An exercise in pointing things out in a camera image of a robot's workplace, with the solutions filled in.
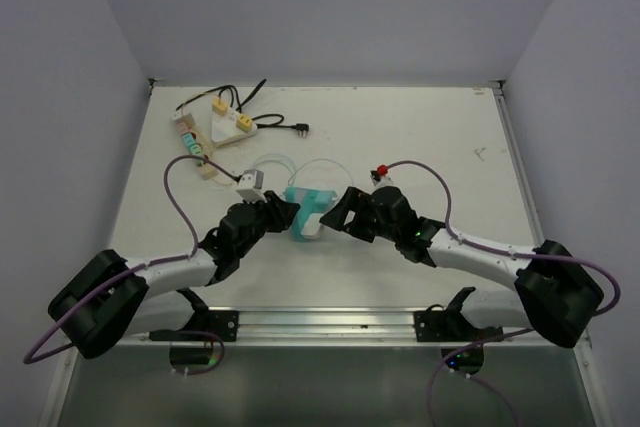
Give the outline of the light blue usb charger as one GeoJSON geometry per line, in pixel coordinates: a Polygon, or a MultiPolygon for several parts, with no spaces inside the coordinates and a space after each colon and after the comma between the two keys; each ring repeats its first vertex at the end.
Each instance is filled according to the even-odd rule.
{"type": "Polygon", "coordinates": [[[305,190],[295,186],[288,186],[284,191],[284,197],[287,202],[301,203],[305,196],[305,190]]]}

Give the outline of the white cube charger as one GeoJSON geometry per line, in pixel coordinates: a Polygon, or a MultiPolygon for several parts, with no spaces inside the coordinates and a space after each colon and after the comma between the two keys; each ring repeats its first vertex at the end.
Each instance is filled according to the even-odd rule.
{"type": "Polygon", "coordinates": [[[305,241],[316,240],[321,236],[324,226],[321,224],[320,219],[321,219],[320,214],[310,215],[306,219],[306,221],[304,222],[303,226],[300,229],[300,235],[303,240],[305,241]]]}

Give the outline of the teal power strip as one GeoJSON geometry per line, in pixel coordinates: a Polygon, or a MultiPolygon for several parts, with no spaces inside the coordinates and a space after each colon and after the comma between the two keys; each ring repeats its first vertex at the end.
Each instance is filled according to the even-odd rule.
{"type": "Polygon", "coordinates": [[[292,237],[297,242],[306,242],[300,235],[300,229],[303,226],[306,219],[313,214],[320,214],[321,217],[332,209],[336,200],[337,193],[333,190],[318,190],[303,188],[305,190],[305,196],[300,205],[300,209],[296,215],[296,218],[290,227],[292,237]]]}

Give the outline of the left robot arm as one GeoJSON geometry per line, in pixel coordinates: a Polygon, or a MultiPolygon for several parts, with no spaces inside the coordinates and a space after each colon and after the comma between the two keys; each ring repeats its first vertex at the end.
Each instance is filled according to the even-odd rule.
{"type": "Polygon", "coordinates": [[[144,303],[225,281],[266,234],[288,230],[299,210],[298,203],[267,191],[261,200],[229,207],[192,254],[133,266],[115,250],[103,250],[53,298],[48,314],[84,358],[99,357],[136,332],[132,326],[144,303]]]}

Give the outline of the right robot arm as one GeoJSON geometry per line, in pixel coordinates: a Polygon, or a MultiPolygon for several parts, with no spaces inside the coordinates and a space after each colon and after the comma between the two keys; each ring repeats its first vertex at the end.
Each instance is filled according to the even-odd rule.
{"type": "Polygon", "coordinates": [[[418,322],[441,342],[516,328],[572,348],[604,299],[602,289],[561,244],[546,241],[513,252],[498,245],[480,249],[478,240],[453,236],[445,223],[418,215],[394,186],[373,193],[350,187],[320,222],[365,242],[383,238],[412,263],[455,269],[500,285],[498,291],[464,287],[446,306],[418,313],[418,322]]]}

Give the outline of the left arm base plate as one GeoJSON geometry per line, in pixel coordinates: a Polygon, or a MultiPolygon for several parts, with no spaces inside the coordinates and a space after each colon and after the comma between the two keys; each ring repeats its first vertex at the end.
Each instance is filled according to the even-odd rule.
{"type": "Polygon", "coordinates": [[[160,330],[149,334],[151,341],[204,341],[203,332],[216,335],[223,342],[235,342],[240,313],[237,310],[214,309],[196,312],[178,330],[160,330]]]}

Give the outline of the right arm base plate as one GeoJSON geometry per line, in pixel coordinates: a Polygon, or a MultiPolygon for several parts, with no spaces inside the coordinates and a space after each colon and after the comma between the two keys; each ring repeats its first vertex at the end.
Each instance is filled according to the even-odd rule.
{"type": "Polygon", "coordinates": [[[503,329],[498,327],[478,328],[462,315],[462,307],[476,292],[475,287],[461,289],[444,307],[433,304],[425,310],[413,312],[413,327],[417,342],[472,342],[499,336],[503,329]]]}

